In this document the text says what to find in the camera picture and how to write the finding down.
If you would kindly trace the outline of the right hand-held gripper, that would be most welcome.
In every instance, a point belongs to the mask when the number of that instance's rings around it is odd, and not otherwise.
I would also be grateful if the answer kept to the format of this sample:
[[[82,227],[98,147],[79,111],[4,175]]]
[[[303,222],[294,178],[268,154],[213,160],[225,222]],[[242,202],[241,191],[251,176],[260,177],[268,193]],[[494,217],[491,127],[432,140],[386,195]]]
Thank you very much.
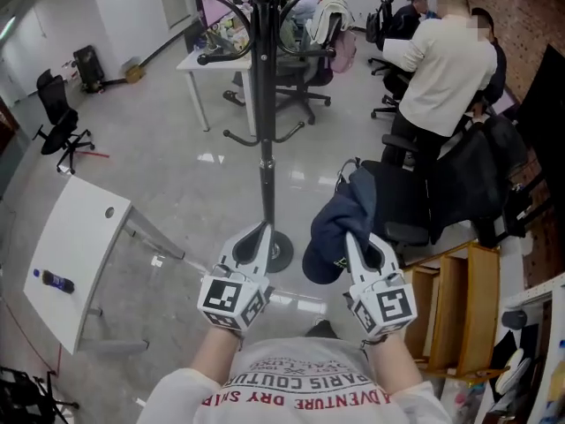
[[[394,248],[374,233],[369,236],[367,255],[351,232],[345,236],[348,271],[352,286],[348,308],[365,332],[365,339],[377,341],[405,329],[417,317],[412,285],[404,279]]]

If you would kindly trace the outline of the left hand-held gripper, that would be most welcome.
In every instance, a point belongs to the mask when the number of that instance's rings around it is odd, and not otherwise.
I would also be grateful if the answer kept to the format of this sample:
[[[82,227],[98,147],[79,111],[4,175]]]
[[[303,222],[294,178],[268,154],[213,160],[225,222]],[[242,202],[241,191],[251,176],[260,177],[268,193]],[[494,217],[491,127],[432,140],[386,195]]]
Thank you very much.
[[[198,298],[198,310],[211,325],[244,334],[264,311],[272,239],[273,226],[259,222],[225,242],[219,263],[202,278]]]

